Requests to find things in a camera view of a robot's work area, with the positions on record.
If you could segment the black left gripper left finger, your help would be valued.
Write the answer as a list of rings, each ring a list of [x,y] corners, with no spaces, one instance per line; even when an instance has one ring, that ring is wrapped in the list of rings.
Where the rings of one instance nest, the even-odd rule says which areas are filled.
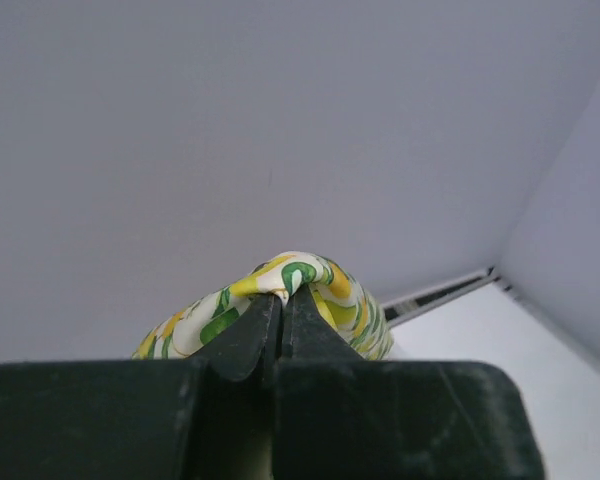
[[[185,360],[0,364],[0,479],[268,479],[279,300]]]

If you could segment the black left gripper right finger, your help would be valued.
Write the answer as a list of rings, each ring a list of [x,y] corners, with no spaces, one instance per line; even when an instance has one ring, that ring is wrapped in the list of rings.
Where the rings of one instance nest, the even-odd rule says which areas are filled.
[[[367,361],[307,288],[283,312],[281,479],[541,479],[521,394],[479,361]]]

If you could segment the lemon print skirt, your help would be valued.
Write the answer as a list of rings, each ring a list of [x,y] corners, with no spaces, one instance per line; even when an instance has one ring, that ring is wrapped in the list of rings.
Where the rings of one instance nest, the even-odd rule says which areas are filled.
[[[287,306],[304,286],[309,289],[323,322],[359,356],[366,360],[389,357],[394,337],[376,299],[335,261],[314,253],[289,251],[153,328],[132,358],[187,358],[219,337],[258,295],[271,294]]]

